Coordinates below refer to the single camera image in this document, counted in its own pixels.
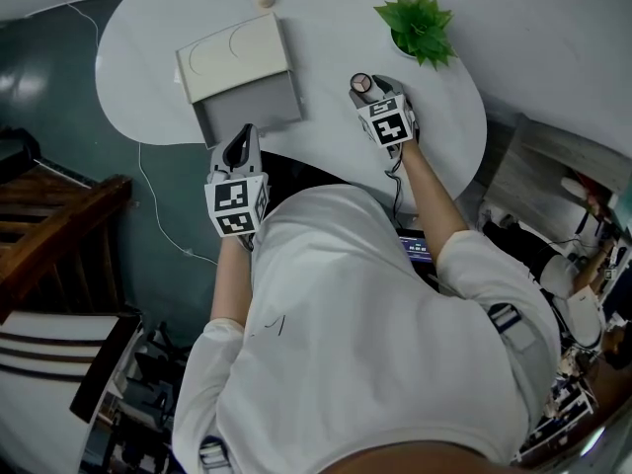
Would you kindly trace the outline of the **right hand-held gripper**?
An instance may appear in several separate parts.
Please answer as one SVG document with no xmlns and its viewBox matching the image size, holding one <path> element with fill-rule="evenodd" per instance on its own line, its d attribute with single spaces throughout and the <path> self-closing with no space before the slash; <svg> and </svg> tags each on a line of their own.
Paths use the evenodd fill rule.
<svg viewBox="0 0 632 474">
<path fill-rule="evenodd" d="M 375 74 L 372 79 L 383 92 L 384 99 L 376 102 L 366 93 L 354 89 L 349 89 L 349 96 L 369 138 L 394 159 L 404 142 L 419 141 L 420 127 L 403 85 L 388 76 Z"/>
</svg>

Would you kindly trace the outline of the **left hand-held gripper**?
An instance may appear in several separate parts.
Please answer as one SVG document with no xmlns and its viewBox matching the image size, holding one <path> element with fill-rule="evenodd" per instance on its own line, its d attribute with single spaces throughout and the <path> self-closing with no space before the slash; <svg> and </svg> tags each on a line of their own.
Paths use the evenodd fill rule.
<svg viewBox="0 0 632 474">
<path fill-rule="evenodd" d="M 221 238 L 254 248 L 269 203 L 269 176 L 263 171 L 258 129 L 246 123 L 211 154 L 204 185 L 208 216 Z"/>
</svg>

